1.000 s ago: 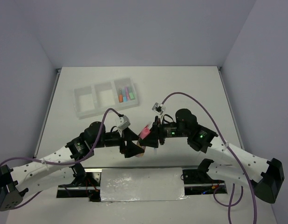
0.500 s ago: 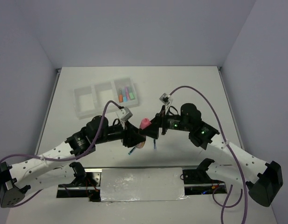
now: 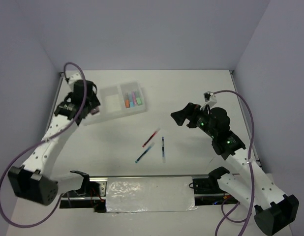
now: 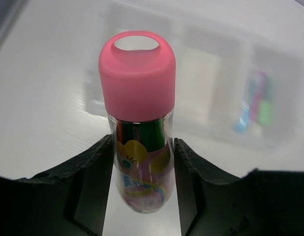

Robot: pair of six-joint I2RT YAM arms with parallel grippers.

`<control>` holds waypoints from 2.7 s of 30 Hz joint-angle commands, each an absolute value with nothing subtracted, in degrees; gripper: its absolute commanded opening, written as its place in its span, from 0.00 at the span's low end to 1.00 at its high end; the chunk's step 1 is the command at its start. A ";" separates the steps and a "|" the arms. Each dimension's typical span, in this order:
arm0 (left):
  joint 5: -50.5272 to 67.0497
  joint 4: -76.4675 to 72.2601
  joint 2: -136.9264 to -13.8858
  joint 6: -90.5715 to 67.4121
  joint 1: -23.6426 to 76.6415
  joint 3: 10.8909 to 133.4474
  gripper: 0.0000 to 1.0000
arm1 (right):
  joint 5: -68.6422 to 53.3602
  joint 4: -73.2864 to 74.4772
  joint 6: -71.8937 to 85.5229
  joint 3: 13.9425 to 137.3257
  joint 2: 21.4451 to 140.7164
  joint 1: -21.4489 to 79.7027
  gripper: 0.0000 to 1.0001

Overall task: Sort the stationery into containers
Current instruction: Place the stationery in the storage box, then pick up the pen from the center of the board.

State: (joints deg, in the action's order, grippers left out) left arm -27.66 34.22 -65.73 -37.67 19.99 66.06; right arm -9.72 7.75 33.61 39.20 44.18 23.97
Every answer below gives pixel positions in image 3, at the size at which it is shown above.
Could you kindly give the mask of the green highlighter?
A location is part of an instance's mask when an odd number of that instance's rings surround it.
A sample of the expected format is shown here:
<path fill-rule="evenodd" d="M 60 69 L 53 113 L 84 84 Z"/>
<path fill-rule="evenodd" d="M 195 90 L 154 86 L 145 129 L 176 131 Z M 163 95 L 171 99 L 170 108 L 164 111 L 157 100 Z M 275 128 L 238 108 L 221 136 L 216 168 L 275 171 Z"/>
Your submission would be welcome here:
<path fill-rule="evenodd" d="M 138 106 L 142 105 L 143 103 L 142 103 L 142 100 L 141 100 L 139 92 L 136 91 L 135 92 L 135 96 L 136 96 L 137 105 Z"/>

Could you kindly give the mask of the dark blue pen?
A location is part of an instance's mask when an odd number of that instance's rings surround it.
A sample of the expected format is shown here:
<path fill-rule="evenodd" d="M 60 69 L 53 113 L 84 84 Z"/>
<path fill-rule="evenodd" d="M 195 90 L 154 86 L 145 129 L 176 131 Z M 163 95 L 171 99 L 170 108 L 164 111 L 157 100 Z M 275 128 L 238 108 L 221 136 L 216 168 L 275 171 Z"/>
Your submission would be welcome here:
<path fill-rule="evenodd" d="M 162 163 L 166 163 L 166 156 L 165 156 L 165 145 L 164 145 L 164 137 L 161 137 L 161 148 L 162 148 Z"/>

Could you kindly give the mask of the orange highlighter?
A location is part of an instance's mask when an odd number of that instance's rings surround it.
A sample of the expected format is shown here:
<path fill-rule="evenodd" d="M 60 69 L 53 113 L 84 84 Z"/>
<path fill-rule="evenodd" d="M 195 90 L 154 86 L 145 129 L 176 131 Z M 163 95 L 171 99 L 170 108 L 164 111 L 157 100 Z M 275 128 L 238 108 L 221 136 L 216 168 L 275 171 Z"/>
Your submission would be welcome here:
<path fill-rule="evenodd" d="M 125 100 L 124 100 L 124 102 L 125 102 L 125 107 L 126 108 L 130 108 L 130 102 L 129 102 L 129 96 L 128 96 L 128 93 L 126 93 L 125 94 Z"/>

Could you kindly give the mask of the pink highlighter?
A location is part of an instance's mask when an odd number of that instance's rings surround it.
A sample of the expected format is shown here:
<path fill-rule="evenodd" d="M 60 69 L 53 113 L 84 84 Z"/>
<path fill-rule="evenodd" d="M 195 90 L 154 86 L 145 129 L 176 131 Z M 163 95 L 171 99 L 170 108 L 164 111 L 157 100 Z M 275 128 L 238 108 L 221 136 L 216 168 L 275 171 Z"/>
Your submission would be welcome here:
<path fill-rule="evenodd" d="M 136 95 L 135 95 L 135 92 L 132 91 L 132 100 L 133 100 L 133 106 L 137 106 L 137 100 L 136 100 Z"/>

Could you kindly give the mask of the blue highlighter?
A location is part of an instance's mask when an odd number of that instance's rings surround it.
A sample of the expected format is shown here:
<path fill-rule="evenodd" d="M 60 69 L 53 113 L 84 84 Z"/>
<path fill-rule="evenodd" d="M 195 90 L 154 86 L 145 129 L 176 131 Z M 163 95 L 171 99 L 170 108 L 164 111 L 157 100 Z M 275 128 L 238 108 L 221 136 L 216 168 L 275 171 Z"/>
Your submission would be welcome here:
<path fill-rule="evenodd" d="M 129 98 L 129 105 L 130 105 L 130 107 L 131 108 L 134 107 L 133 97 L 132 97 L 131 93 L 128 94 L 128 98 Z"/>

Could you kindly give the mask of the pink-lidded small bottle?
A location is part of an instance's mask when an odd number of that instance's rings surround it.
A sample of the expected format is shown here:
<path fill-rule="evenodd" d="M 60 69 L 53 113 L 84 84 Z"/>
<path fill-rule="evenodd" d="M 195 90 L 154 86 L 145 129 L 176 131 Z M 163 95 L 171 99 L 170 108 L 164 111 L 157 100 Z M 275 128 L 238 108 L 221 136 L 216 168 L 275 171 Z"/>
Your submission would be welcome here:
<path fill-rule="evenodd" d="M 97 114 L 97 113 L 99 113 L 99 112 L 100 112 L 99 107 L 96 107 L 96 108 L 94 108 L 94 109 L 92 109 L 92 110 L 90 111 L 90 114 L 93 116 L 93 115 L 95 115 L 95 114 Z"/>

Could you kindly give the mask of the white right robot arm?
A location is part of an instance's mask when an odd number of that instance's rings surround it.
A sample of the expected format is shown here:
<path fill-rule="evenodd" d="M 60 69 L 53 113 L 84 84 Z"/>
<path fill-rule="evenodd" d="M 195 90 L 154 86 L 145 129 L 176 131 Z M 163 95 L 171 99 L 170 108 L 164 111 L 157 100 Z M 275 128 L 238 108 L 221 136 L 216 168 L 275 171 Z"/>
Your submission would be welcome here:
<path fill-rule="evenodd" d="M 199 128 L 212 139 L 212 147 L 246 181 L 239 182 L 224 167 L 209 173 L 209 189 L 231 194 L 238 202 L 254 211 L 258 228 L 273 236 L 292 223 L 297 215 L 299 200 L 287 195 L 264 173 L 257 162 L 248 157 L 248 149 L 230 129 L 230 118 L 223 108 L 201 109 L 188 103 L 182 110 L 171 113 L 178 126 L 188 120 L 188 128 Z"/>

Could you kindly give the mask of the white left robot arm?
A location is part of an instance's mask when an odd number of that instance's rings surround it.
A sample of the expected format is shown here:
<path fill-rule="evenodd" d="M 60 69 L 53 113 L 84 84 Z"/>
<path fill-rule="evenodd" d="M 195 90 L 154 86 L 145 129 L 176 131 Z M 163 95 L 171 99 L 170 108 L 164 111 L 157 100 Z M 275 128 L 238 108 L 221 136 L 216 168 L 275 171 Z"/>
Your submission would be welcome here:
<path fill-rule="evenodd" d="M 43 144 L 36 147 L 20 167 L 12 166 L 8 179 L 15 196 L 48 206 L 57 195 L 75 191 L 80 196 L 91 190 L 90 176 L 73 170 L 68 174 L 51 177 L 53 166 L 69 137 L 81 121 L 100 106 L 97 87 L 91 81 L 77 80 L 72 91 L 56 107 Z"/>

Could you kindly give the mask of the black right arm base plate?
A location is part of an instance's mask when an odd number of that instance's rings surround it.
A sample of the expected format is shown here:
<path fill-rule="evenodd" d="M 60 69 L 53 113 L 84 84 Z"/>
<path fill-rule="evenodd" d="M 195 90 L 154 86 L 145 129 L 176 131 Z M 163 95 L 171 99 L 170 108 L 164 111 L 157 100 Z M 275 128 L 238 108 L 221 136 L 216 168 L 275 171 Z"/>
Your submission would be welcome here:
<path fill-rule="evenodd" d="M 196 196 L 227 196 L 228 192 L 221 190 L 216 180 L 211 178 L 193 178 L 188 185 Z"/>

